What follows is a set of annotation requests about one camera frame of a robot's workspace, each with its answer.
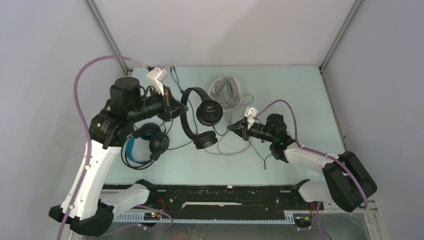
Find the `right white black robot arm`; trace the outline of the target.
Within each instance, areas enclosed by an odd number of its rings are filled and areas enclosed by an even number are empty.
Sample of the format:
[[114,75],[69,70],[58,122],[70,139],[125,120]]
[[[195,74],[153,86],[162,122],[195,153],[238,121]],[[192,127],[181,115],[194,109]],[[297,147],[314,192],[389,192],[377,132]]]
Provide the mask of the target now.
[[289,135],[281,114],[270,114],[265,124],[244,117],[227,126],[227,130],[246,142],[251,138],[269,142],[269,150],[276,160],[306,167],[324,177],[324,181],[302,183],[298,191],[291,194],[291,204],[297,209],[304,209],[310,202],[331,202],[351,213],[365,207],[368,198],[378,190],[376,182],[353,152],[326,154],[299,146]]

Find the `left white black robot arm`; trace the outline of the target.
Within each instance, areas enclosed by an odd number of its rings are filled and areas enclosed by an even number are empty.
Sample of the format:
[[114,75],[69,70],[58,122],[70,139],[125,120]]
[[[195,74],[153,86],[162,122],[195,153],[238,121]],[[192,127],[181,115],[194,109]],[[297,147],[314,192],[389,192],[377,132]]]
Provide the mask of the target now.
[[86,148],[75,181],[65,200],[50,208],[49,216],[71,231],[90,237],[103,235],[114,217],[143,205],[153,208],[158,194],[140,183],[101,199],[106,176],[122,151],[134,124],[158,117],[169,122],[185,113],[188,107],[172,96],[168,86],[150,96],[142,93],[137,78],[122,77],[110,87],[105,107],[86,128]]

